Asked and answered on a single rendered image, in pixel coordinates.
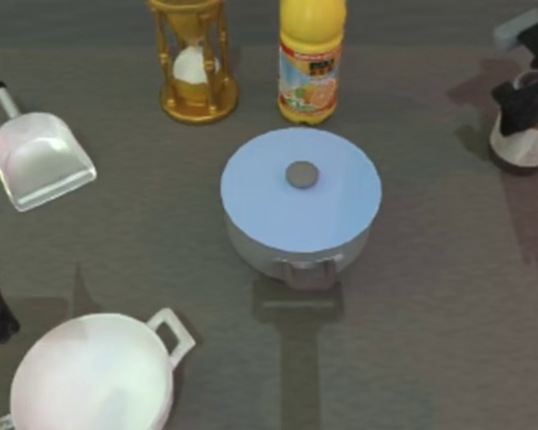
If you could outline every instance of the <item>juice bottle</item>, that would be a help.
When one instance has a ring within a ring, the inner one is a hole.
[[[346,0],[281,0],[279,109],[293,123],[333,114]]]

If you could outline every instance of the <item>gray table surface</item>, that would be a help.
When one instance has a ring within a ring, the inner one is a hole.
[[[332,430],[538,430],[538,176],[502,175],[484,155],[495,116],[487,91],[528,59],[487,46],[490,28],[529,5],[422,2],[420,25],[390,3],[351,0],[340,105],[323,125],[374,160],[384,201],[343,274],[344,316],[319,334],[313,412]],[[25,214],[0,186],[0,284],[22,324],[0,346],[0,415],[16,366],[50,328],[90,312],[146,320],[171,306],[199,346],[167,428],[285,428],[280,339],[252,315],[261,278],[232,251],[219,196],[231,153],[288,125],[275,106],[276,21],[255,30],[268,7],[245,4],[228,8],[239,110],[193,127],[161,113],[139,4],[0,2],[0,20],[14,13],[21,30],[32,27],[27,37],[0,27],[0,79],[25,108],[72,126],[100,174]],[[372,28],[355,24],[369,12]],[[52,28],[57,13],[64,26]],[[99,20],[91,30],[79,23],[89,17]],[[397,24],[379,22],[391,17],[421,34],[394,39]]]

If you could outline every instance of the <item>white dustpan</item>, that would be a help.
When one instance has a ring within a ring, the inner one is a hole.
[[[22,212],[91,181],[96,168],[67,124],[46,113],[20,114],[0,82],[0,104],[10,120],[0,127],[0,179]]]

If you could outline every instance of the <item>bottle label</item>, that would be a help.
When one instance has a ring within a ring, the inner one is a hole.
[[[490,144],[497,155],[517,167],[538,167],[538,128],[503,136],[500,119],[499,116],[490,136]]]
[[[337,100],[341,46],[323,54],[303,54],[281,43],[279,100],[292,112],[318,115]]]

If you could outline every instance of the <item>gray knob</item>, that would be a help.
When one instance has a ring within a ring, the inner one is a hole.
[[[319,170],[308,161],[295,161],[287,167],[287,182],[295,188],[309,188],[319,179]]]

